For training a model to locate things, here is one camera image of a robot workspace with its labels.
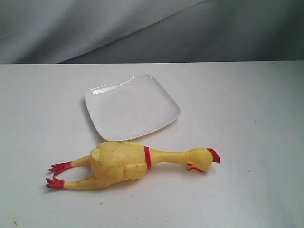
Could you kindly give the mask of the yellow rubber chicken toy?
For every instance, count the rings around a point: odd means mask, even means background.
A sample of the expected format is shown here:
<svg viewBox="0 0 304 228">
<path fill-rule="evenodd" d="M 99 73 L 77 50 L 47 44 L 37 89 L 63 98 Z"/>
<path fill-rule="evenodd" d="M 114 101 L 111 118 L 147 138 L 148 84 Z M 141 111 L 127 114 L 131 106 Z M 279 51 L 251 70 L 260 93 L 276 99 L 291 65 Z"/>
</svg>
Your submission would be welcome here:
<svg viewBox="0 0 304 228">
<path fill-rule="evenodd" d="M 54 164 L 49 169 L 52 178 L 46 186 L 51 189 L 97 190 L 126 180 L 143 177 L 154 165 L 173 163 L 186 165 L 188 170 L 204 172 L 213 163 L 220 163 L 220 156 L 212 148 L 195 148 L 184 152 L 167 152 L 152 149 L 133 142 L 104 142 L 88 156 L 66 163 Z M 57 175 L 71 168 L 89 166 L 92 177 L 75 182 L 66 182 Z"/>
</svg>

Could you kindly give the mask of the white square plate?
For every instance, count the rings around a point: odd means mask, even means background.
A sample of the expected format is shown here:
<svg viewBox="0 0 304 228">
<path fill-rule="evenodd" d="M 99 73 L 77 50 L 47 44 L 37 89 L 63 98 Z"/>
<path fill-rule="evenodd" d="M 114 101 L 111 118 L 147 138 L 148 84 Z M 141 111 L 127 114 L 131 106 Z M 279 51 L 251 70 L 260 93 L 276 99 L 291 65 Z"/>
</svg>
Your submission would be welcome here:
<svg viewBox="0 0 304 228">
<path fill-rule="evenodd" d="M 99 135 L 112 142 L 148 135 L 181 115 L 180 107 L 151 75 L 90 89 L 85 104 Z"/>
</svg>

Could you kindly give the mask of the grey backdrop cloth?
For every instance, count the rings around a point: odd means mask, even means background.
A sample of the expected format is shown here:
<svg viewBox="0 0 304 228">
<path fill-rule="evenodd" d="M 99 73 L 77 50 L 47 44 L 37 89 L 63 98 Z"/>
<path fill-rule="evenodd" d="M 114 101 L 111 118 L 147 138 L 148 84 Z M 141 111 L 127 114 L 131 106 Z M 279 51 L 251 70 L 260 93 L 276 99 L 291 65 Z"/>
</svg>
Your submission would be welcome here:
<svg viewBox="0 0 304 228">
<path fill-rule="evenodd" d="M 3 0 L 3 64 L 304 58 L 301 0 Z"/>
</svg>

